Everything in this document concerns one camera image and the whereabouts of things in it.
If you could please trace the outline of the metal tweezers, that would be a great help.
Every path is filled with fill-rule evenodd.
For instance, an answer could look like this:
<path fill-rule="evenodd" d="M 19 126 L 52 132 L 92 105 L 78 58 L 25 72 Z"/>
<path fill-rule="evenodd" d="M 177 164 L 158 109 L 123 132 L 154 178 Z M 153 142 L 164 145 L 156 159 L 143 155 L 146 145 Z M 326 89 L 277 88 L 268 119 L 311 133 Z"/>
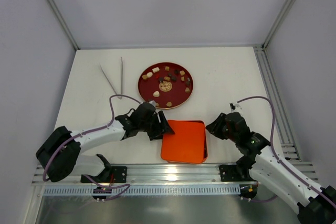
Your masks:
<path fill-rule="evenodd" d="M 110 86 L 113 93 L 117 96 L 119 100 L 123 99 L 124 93 L 124 61 L 120 57 L 114 62 L 100 62 L 99 69 L 106 79 L 108 85 Z"/>

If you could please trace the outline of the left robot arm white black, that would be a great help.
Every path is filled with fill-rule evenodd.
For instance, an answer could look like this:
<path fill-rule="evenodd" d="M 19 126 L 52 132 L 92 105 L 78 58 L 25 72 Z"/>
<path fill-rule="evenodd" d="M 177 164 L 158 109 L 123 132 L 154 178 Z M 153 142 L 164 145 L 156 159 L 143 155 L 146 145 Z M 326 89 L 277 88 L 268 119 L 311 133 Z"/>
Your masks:
<path fill-rule="evenodd" d="M 110 142 L 119 142 L 145 132 L 149 140 L 160 140 L 174 135 L 164 113 L 157 112 L 152 103 L 143 102 L 136 109 L 113 115 L 110 123 L 88 130 L 71 131 L 65 126 L 56 128 L 36 152 L 43 167 L 43 181 L 59 182 L 73 173 L 99 177 L 110 171 L 101 154 L 84 153 Z"/>

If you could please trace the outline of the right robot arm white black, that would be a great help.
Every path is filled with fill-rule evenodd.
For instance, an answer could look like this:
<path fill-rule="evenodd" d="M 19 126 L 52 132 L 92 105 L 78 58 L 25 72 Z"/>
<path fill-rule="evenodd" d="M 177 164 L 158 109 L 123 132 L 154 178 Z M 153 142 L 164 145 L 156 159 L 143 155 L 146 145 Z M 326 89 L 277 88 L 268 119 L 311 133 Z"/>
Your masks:
<path fill-rule="evenodd" d="M 231 140 L 242 153 L 235 165 L 220 166 L 223 176 L 232 172 L 239 180 L 261 183 L 296 213 L 300 223 L 335 222 L 335 189 L 322 187 L 282 158 L 269 140 L 250 130 L 240 113 L 221 113 L 206 130 Z"/>

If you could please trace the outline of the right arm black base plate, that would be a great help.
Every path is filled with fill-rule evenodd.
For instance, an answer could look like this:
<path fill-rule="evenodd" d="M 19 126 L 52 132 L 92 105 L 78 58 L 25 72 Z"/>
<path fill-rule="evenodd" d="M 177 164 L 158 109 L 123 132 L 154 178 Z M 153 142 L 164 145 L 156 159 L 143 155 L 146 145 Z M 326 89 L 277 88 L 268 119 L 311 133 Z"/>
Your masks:
<path fill-rule="evenodd" d="M 249 169 L 243 165 L 219 166 L 219 174 L 222 182 L 257 182 L 249 175 Z"/>

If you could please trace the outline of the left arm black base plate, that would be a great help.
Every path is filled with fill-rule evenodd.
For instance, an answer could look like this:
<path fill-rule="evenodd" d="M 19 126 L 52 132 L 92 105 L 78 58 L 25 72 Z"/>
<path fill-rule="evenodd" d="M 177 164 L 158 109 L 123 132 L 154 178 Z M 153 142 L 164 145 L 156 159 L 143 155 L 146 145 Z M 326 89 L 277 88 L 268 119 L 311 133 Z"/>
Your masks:
<path fill-rule="evenodd" d="M 126 166 L 103 166 L 102 168 L 98 168 L 97 171 L 94 172 L 84 172 L 81 175 L 80 182 L 81 183 L 90 183 L 90 180 L 85 176 L 88 175 L 97 183 L 125 183 L 127 181 L 127 171 L 128 168 Z"/>

